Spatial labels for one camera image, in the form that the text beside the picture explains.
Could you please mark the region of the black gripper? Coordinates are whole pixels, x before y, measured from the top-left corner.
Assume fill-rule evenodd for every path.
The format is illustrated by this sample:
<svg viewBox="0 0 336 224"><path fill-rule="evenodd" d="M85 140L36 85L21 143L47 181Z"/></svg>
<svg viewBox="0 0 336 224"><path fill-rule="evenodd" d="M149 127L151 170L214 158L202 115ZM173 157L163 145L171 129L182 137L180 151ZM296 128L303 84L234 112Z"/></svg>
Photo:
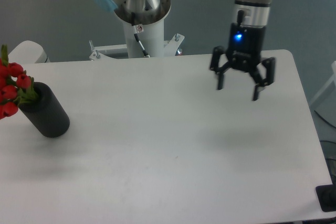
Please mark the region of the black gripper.
<svg viewBox="0 0 336 224"><path fill-rule="evenodd" d="M217 76L217 90L224 86L224 73L228 69L235 69L242 72L249 72L255 82L253 101L257 101L260 92L273 84L275 80L276 58L264 58L261 61L261 50L266 33L266 27L238 26L232 23L230 26L228 48L217 46L213 49L209 69ZM221 67L219 60L221 55L227 58L227 62ZM266 69L266 76L263 78L258 69L261 64Z"/></svg>

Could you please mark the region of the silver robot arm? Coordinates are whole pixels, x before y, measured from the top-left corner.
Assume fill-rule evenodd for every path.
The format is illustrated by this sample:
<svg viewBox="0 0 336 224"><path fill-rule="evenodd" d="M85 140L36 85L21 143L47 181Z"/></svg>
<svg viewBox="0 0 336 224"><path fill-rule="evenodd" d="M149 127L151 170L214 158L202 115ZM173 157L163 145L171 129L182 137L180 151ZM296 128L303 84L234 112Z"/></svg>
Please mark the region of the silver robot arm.
<svg viewBox="0 0 336 224"><path fill-rule="evenodd" d="M177 37L164 41L164 20L173 0L93 1L122 22L129 58L177 53ZM215 47L209 64L209 69L217 77L218 89L223 88L225 73L229 69L250 75L255 84L253 100L257 100L260 92L274 82L276 61L261 56L271 4L272 0L234 0L228 46Z"/></svg>

